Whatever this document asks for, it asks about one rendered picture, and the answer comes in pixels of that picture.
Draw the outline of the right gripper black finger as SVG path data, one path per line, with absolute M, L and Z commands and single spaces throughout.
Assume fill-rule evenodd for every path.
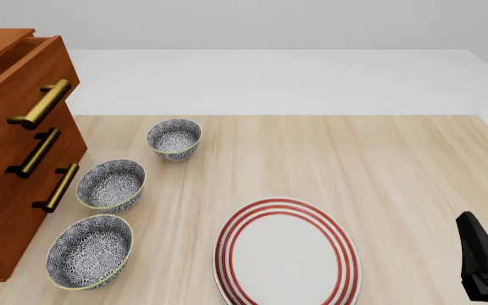
M 456 218 L 462 248 L 461 276 L 488 274 L 488 234 L 473 213 Z

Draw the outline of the white plate with red rings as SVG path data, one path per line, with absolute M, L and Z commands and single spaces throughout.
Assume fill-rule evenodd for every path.
M 347 231 L 290 197 L 236 210 L 213 241 L 212 269 L 227 305 L 357 305 L 363 279 Z

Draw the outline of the small patterned bowl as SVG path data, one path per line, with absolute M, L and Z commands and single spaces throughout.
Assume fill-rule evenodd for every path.
M 202 128 L 189 119 L 166 119 L 153 126 L 146 135 L 147 145 L 160 158 L 170 162 L 188 159 L 202 139 Z

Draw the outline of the medium patterned bowl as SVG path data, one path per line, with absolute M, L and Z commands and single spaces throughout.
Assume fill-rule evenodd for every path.
M 96 213 L 128 210 L 140 199 L 146 171 L 130 159 L 112 159 L 89 169 L 76 186 L 79 202 Z

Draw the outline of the large patterned bowl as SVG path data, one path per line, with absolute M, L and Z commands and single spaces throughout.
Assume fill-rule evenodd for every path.
M 67 291 L 107 285 L 124 270 L 133 248 L 130 224 L 111 214 L 93 215 L 66 228 L 47 252 L 50 282 Z

